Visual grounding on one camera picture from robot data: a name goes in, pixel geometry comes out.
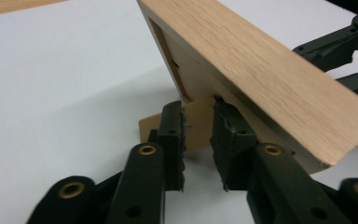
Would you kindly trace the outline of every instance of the plywood piece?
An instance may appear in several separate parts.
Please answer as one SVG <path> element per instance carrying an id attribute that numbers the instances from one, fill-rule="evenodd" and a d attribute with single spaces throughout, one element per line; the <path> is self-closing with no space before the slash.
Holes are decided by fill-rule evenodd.
<path id="1" fill-rule="evenodd" d="M 250 22 L 217 1 L 138 2 L 187 100 L 221 95 L 314 171 L 358 146 L 358 96 Z"/>
<path id="2" fill-rule="evenodd" d="M 212 137 L 214 99 L 204 98 L 183 106 L 185 111 L 186 151 L 210 146 Z M 150 130 L 158 129 L 161 114 L 139 121 L 141 142 L 147 142 Z"/>
<path id="3" fill-rule="evenodd" d="M 0 0 L 0 14 L 62 1 L 64 0 Z"/>

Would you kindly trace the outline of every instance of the white background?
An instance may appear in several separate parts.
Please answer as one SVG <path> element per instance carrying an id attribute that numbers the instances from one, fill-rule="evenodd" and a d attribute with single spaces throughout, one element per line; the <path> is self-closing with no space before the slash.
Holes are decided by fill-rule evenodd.
<path id="1" fill-rule="evenodd" d="M 323 0 L 222 1 L 289 49 L 351 22 Z M 329 73 L 358 72 L 355 63 Z M 0 223 L 24 223 L 69 175 L 96 183 L 122 170 L 139 119 L 179 95 L 134 0 L 67 1 L 0 15 Z M 252 223 L 245 192 L 222 190 L 212 151 L 186 156 L 185 192 L 166 223 Z M 314 175 L 337 188 L 358 150 Z"/>

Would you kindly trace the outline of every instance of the wood grain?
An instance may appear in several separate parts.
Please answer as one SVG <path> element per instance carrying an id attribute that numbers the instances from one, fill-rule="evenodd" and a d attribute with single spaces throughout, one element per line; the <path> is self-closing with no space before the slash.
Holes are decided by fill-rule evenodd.
<path id="1" fill-rule="evenodd" d="M 358 145 L 358 96 L 250 22 L 216 1 L 138 2 L 186 99 L 222 95 L 314 170 Z"/>
<path id="2" fill-rule="evenodd" d="M 64 0 L 0 0 L 0 14 L 62 1 Z"/>

